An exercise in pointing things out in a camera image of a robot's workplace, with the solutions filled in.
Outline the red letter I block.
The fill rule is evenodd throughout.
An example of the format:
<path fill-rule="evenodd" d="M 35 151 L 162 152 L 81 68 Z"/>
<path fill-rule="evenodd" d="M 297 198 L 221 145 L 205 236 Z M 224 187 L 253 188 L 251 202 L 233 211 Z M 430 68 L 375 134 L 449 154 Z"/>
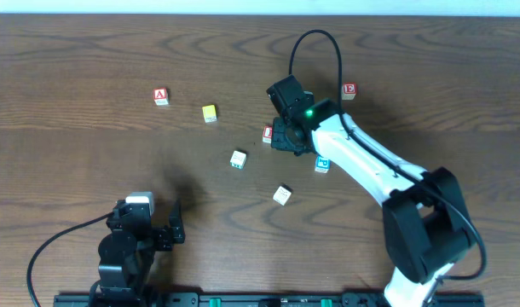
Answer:
<path fill-rule="evenodd" d="M 263 128 L 262 139 L 264 143 L 270 144 L 272 142 L 272 131 L 273 128 L 271 126 L 265 126 Z"/>

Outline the white block green side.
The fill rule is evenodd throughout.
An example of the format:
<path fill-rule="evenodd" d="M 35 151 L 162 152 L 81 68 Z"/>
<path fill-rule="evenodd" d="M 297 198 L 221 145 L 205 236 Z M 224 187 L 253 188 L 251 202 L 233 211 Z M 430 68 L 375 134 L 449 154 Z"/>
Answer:
<path fill-rule="evenodd" d="M 230 165 L 237 169 L 243 169 L 246 163 L 247 154 L 238 150 L 233 151 L 230 158 Z"/>

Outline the red letter A block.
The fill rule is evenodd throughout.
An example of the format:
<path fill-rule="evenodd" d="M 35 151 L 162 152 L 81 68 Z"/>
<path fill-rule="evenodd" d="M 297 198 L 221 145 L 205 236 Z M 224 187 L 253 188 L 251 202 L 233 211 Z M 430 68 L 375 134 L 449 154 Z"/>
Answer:
<path fill-rule="evenodd" d="M 167 106 L 169 104 L 169 96 L 166 88 L 153 90 L 153 100 L 157 106 Z"/>

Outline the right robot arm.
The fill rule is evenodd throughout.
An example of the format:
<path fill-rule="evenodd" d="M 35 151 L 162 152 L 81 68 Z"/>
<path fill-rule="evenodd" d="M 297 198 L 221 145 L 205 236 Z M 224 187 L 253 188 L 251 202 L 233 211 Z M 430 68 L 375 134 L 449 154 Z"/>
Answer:
<path fill-rule="evenodd" d="M 448 272 L 478 244 L 456 177 L 427 171 L 366 134 L 335 102 L 315 102 L 292 75 L 267 90 L 278 117 L 271 145 L 315 153 L 356 180 L 381 206 L 385 248 L 395 271 L 384 290 L 391 306 L 426 306 Z"/>

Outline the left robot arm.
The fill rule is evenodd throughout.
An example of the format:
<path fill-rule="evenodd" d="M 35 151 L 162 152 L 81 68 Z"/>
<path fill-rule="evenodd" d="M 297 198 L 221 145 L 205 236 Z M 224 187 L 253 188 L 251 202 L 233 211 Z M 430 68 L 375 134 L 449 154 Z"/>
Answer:
<path fill-rule="evenodd" d="M 147 284 L 156 252 L 170 252 L 185 241 L 181 204 L 176 202 L 162 227 L 152 225 L 151 203 L 118 200 L 107 219 L 111 233 L 98 246 L 100 280 L 91 287 L 88 306 L 162 306 Z"/>

